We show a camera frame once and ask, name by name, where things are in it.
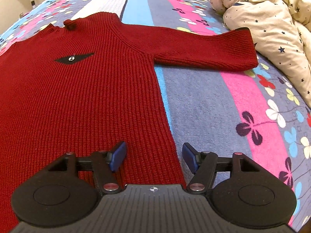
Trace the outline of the red knit sweater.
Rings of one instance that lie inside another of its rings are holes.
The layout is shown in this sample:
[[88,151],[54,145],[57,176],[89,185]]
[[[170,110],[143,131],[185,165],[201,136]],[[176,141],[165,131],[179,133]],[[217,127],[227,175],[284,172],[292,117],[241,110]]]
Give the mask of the red knit sweater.
[[106,12],[49,24],[1,55],[1,232],[17,224],[13,191],[68,151],[124,141],[121,184],[185,184],[156,64],[243,72],[258,62],[248,28],[203,36]]

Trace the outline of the cream star-print duvet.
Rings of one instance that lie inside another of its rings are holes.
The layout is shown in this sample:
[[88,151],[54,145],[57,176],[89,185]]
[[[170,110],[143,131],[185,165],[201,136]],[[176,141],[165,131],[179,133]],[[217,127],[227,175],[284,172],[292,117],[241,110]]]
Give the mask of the cream star-print duvet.
[[248,27],[255,49],[310,105],[310,0],[210,0],[230,30]]

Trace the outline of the colourful floral bed blanket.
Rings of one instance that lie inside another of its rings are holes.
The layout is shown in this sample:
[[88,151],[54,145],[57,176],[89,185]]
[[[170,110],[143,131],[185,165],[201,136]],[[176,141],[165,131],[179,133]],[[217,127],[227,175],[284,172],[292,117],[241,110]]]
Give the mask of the colourful floral bed blanket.
[[[47,24],[61,25],[100,0],[46,0],[1,35],[1,50]],[[226,31],[208,0],[109,0],[125,23],[204,34]],[[242,74],[156,67],[177,150],[184,142],[220,156],[242,151],[289,187],[297,206],[295,230],[310,219],[310,110],[289,80],[263,56]]]

